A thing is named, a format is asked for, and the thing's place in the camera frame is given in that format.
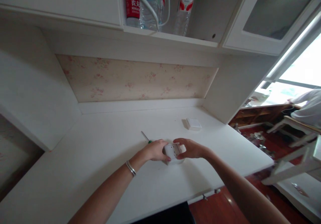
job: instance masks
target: person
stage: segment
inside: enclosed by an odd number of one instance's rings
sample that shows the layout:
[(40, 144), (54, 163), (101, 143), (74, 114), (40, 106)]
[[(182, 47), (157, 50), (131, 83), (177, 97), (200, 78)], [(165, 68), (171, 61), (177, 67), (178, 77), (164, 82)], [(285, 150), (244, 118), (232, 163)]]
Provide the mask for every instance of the person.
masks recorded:
[[(177, 156), (183, 158), (204, 158), (218, 173), (232, 197), (250, 223), (289, 224), (281, 212), (250, 182), (221, 160), (211, 149), (190, 139), (178, 138), (173, 141), (184, 145), (186, 151)], [(160, 139), (146, 145), (130, 160), (135, 172), (149, 160), (167, 160), (162, 153), (168, 142)], [(134, 175), (131, 168), (123, 164), (89, 197), (69, 224), (105, 224), (113, 213)]]
[(288, 99), (290, 104), (307, 103), (291, 113), (291, 117), (299, 122), (321, 129), (321, 89), (311, 90), (295, 99)]

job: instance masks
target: hand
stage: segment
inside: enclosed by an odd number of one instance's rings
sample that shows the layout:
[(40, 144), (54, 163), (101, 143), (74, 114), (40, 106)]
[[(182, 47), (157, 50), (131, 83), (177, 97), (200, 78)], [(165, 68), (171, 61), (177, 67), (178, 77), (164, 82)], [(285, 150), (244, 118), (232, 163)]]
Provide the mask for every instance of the hand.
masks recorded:
[(291, 102), (291, 100), (293, 100), (293, 99), (287, 99), (287, 100), (288, 100), (289, 104), (293, 104), (293, 103)]
[(180, 145), (184, 145), (186, 148), (184, 153), (181, 153), (176, 157), (177, 159), (202, 158), (206, 152), (211, 151), (209, 148), (190, 139), (178, 138), (175, 139), (173, 143), (180, 143)]
[(160, 139), (146, 145), (141, 152), (144, 154), (146, 160), (163, 160), (171, 161), (171, 158), (163, 154), (163, 148), (168, 142)]

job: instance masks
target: water bottle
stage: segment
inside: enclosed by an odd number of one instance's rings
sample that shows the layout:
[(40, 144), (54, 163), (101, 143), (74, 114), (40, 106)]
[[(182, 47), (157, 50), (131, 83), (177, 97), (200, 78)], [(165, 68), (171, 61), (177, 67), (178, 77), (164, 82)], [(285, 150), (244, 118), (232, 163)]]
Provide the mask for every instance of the water bottle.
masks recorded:
[(127, 26), (140, 27), (140, 1), (125, 0)]
[(193, 3), (194, 0), (180, 0), (176, 14), (173, 34), (186, 36)]
[[(161, 0), (147, 0), (147, 2), (154, 9), (158, 19), (160, 19)], [(155, 19), (149, 9), (143, 3), (140, 4), (140, 28), (157, 31)]]
[(165, 2), (166, 0), (160, 0), (160, 14), (159, 14), (159, 32), (162, 31), (162, 26), (160, 26), (162, 23), (164, 23), (167, 19), (167, 16), (165, 16)]

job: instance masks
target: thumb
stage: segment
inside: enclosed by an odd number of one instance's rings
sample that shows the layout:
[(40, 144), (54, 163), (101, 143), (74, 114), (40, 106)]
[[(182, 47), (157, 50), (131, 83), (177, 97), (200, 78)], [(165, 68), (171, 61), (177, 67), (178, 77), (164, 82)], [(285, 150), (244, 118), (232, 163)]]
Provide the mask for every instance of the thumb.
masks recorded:
[(171, 158), (167, 155), (163, 155), (163, 161), (171, 161)]
[(187, 156), (186, 156), (186, 152), (184, 152), (184, 153), (181, 153), (181, 154), (179, 154), (178, 156), (176, 156), (176, 159), (184, 159), (184, 158), (186, 158)]

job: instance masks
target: silver bracelet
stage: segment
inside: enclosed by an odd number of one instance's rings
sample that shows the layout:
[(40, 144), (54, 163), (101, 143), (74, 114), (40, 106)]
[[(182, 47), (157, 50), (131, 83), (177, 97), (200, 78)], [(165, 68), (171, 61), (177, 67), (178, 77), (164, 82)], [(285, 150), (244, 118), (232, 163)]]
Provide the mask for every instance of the silver bracelet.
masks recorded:
[(128, 169), (130, 170), (130, 172), (136, 176), (136, 171), (134, 170), (134, 168), (131, 166), (131, 164), (129, 163), (129, 161), (126, 161), (126, 166), (128, 167)]

